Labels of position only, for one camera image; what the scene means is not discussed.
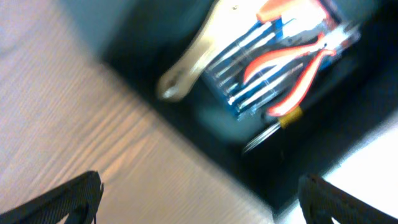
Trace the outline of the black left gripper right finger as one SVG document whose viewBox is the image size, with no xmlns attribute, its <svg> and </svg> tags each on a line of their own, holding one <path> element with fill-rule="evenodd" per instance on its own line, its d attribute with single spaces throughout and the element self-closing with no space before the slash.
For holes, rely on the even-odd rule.
<svg viewBox="0 0 398 224">
<path fill-rule="evenodd" d="M 298 200 L 307 223 L 397 224 L 397 219 L 347 194 L 319 176 L 298 180 Z"/>
</svg>

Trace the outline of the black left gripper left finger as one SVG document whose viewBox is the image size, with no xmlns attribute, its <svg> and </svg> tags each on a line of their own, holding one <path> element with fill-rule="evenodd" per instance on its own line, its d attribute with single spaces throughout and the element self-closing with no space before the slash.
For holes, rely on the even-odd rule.
<svg viewBox="0 0 398 224">
<path fill-rule="evenodd" d="M 96 223 L 104 192 L 97 171 L 78 177 L 1 214 L 1 223 Z"/>
</svg>

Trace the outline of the yellow collared small screwdriver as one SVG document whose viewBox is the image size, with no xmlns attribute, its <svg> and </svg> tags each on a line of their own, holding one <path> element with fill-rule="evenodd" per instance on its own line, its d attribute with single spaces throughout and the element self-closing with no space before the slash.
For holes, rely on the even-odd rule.
<svg viewBox="0 0 398 224">
<path fill-rule="evenodd" d="M 296 107 L 293 111 L 278 117 L 276 123 L 270 125 L 263 132 L 258 134 L 255 138 L 250 140 L 246 146 L 242 150 L 242 154 L 246 154 L 249 151 L 253 150 L 256 146 L 260 145 L 260 143 L 264 142 L 268 137 L 273 135 L 280 128 L 285 129 L 288 125 L 296 122 L 303 116 L 303 110 L 301 107 Z"/>
</svg>

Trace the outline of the clear blue screwdriver set case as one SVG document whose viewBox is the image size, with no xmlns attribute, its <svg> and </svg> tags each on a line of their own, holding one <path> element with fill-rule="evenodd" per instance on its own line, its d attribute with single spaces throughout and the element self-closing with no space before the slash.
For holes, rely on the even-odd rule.
<svg viewBox="0 0 398 224">
<path fill-rule="evenodd" d="M 257 22 L 222 50 L 204 80 L 238 119 L 260 108 L 281 117 L 298 107 L 320 70 L 358 38 L 324 1 L 306 1 L 271 22 Z"/>
</svg>

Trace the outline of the orange scraper with wooden handle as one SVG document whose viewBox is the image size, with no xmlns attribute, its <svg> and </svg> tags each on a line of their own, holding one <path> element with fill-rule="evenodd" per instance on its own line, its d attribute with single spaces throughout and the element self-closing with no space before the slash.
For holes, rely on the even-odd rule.
<svg viewBox="0 0 398 224">
<path fill-rule="evenodd" d="M 180 59 L 160 78 L 157 96 L 180 101 L 187 96 L 207 65 L 259 21 L 271 22 L 298 9 L 305 0 L 218 0 L 213 3 L 199 33 Z"/>
</svg>

